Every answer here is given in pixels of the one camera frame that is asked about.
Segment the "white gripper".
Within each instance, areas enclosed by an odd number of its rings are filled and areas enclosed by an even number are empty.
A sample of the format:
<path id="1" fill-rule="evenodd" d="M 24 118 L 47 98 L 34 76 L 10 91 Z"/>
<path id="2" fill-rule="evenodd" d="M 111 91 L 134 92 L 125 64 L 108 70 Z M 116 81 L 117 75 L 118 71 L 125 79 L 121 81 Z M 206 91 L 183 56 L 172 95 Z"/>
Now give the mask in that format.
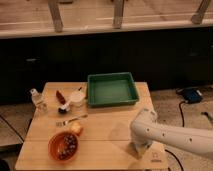
<path id="1" fill-rule="evenodd" d="M 136 148 L 138 158 L 142 158 L 148 150 L 148 147 L 152 144 L 152 140 L 144 134 L 132 133 L 131 141 Z"/>

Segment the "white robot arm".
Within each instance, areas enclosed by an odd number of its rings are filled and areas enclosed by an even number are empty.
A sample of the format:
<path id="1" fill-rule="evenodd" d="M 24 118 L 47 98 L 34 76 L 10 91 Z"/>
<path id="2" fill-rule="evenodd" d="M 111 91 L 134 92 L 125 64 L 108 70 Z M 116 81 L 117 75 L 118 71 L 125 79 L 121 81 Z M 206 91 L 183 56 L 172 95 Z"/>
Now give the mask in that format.
<path id="1" fill-rule="evenodd" d="M 213 131 L 169 126 L 157 122 L 158 114 L 142 108 L 130 124 L 130 135 L 136 149 L 153 141 L 213 160 Z"/>

